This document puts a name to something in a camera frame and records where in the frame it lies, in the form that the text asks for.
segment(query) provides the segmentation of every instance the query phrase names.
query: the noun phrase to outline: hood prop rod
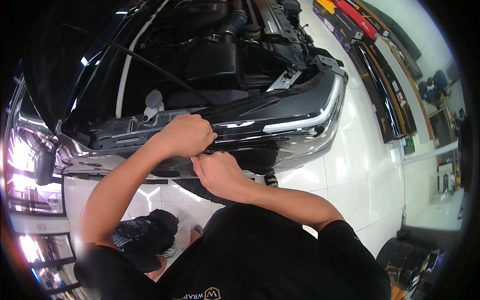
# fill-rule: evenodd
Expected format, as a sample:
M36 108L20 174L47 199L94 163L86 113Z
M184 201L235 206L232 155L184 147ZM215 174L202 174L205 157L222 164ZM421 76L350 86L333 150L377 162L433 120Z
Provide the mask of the hood prop rod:
M131 57L133 57L134 59L138 60L139 62L147 65L147 66L150 66L152 68L154 68L155 70L159 71L160 73L162 73L165 77L167 77L168 79L170 79L172 82L186 88L187 90L191 91L192 93L194 93L197 97L199 97L201 100L205 101L205 103L207 103L208 105L212 106L212 107L215 107L215 103L213 103L212 101L210 101L207 97L205 97L204 95L200 94L197 90L195 90L194 88L192 88L191 86L189 86L186 82L184 82L182 79L178 78L177 76L173 75L172 73L160 68L159 66L155 65L154 63L144 59L143 57L141 57L140 55L128 50L127 48L111 41L111 40L108 40L108 39L105 39L103 37L101 37L100 35L97 35L97 34L94 34L93 32L90 32L90 31L87 31L87 30L84 30L82 28L79 28L79 27L75 27L73 25L70 25L70 24L65 24L65 23L62 23L63 26L66 26L66 27L70 27L70 28L73 28L73 29L76 29L78 31L81 31L83 33L85 33L86 35L90 36L90 37L93 37L93 38L96 38L97 40L107 44L107 45L110 45L112 46L113 48L117 49L118 51L122 52L122 53L125 53L127 55L130 55Z

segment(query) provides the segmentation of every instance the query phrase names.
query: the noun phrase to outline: engine bay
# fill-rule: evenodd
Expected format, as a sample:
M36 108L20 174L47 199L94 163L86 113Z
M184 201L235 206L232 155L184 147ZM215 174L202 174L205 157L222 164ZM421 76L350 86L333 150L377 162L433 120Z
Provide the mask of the engine bay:
M300 27L300 11L296 0L171 0L133 51L221 106L301 84L318 73L312 62L316 48ZM153 91L161 96L149 105L146 98ZM160 110L208 106L162 74L132 61L122 116L144 113L149 119L149 107L160 103Z

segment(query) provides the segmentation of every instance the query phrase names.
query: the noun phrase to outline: hand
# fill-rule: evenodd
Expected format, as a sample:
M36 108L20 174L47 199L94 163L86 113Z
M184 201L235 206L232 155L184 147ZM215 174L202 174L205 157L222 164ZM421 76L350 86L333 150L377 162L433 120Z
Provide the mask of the hand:
M204 151L216 138L212 126L200 115L178 115L148 141L168 156L191 157Z
M213 195L249 203L252 186L257 183L243 175L236 159L228 152L200 154L191 157L191 160L200 182Z

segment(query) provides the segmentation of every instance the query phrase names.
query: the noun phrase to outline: black car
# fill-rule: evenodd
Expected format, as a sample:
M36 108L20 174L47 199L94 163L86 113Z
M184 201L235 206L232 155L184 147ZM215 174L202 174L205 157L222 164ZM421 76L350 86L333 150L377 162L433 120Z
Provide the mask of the black car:
M205 152L228 151L246 176L299 168L330 149L348 81L300 11L296 0L59 4L19 66L6 146L28 145L23 172L39 185L52 173L105 175L194 113L218 133ZM6 153L17 168L18 151ZM147 179L197 192L195 177L172 157Z

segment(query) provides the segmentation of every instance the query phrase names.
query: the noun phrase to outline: air intake hose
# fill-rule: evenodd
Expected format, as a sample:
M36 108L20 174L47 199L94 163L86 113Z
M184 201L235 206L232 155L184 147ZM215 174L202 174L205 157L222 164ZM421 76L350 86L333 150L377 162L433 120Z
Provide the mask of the air intake hose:
M220 28L220 42L233 43L235 35L247 23L248 17L241 0L233 0L232 17Z

